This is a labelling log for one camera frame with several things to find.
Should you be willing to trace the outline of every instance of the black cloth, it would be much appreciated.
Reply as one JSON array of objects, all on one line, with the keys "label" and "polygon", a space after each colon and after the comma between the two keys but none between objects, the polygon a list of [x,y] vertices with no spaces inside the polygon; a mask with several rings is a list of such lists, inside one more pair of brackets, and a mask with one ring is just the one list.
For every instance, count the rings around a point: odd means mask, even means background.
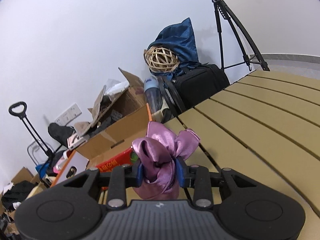
[{"label": "black cloth", "polygon": [[66,148],[68,148],[67,140],[74,132],[75,129],[70,126],[60,126],[56,123],[50,123],[48,126],[49,135]]},{"label": "black cloth", "polygon": [[26,180],[17,183],[3,195],[1,198],[2,205],[6,210],[14,211],[13,203],[24,201],[34,187],[35,184]]}]

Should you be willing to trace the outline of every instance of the pink fabric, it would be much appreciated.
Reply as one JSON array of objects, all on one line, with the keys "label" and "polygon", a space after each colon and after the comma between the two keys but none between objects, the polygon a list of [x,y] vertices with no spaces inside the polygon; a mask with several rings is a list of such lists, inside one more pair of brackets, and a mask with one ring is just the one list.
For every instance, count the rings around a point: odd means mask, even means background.
[{"label": "pink fabric", "polygon": [[134,188],[148,200],[173,200],[179,196],[179,184],[175,178],[174,159],[186,160],[198,147],[199,137],[191,130],[180,131],[177,136],[158,122],[149,122],[147,135],[132,142],[132,146],[144,167],[141,187]]}]

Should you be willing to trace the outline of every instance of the blue satin cloth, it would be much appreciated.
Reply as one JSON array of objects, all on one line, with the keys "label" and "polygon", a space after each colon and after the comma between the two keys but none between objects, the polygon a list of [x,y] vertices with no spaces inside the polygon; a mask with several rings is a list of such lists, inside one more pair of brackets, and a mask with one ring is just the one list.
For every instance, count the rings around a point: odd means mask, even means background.
[{"label": "blue satin cloth", "polygon": [[180,61],[179,66],[173,72],[154,73],[150,70],[155,76],[165,75],[170,80],[172,77],[183,74],[181,68],[192,69],[198,66],[196,40],[190,18],[185,19],[182,23],[165,27],[156,40],[149,45],[148,49],[152,46],[163,46],[172,50]]}]

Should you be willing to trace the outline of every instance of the white wall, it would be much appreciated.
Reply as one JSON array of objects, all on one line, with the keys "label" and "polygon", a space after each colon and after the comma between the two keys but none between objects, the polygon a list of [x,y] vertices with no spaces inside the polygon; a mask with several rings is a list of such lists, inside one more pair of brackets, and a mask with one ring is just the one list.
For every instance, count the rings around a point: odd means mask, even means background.
[{"label": "white wall", "polygon": [[[83,114],[108,78],[123,81],[118,67],[145,78],[143,50],[167,25],[190,17],[201,62],[220,63],[210,0],[0,0],[0,163],[9,178],[26,166],[32,141],[22,122],[8,114],[23,100],[34,127],[53,146],[48,120],[78,103]],[[223,22],[226,65],[242,55]],[[229,69],[234,82],[246,66]]]},{"label": "white wall", "polygon": [[319,0],[225,0],[261,53],[320,56]]}]

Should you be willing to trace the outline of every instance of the black bag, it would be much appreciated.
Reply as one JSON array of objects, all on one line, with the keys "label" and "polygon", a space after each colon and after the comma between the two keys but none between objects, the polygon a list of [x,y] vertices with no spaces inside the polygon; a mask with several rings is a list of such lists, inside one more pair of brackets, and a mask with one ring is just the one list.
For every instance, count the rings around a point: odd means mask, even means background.
[{"label": "black bag", "polygon": [[[196,106],[230,85],[225,72],[215,64],[201,65],[199,63],[199,66],[194,69],[183,68],[183,72],[183,75],[171,81],[168,81],[165,77],[162,78],[174,104],[178,108],[176,110],[178,114]],[[164,88],[161,92],[171,109],[172,106],[170,107],[171,103],[168,102],[169,99],[164,94]]]}]

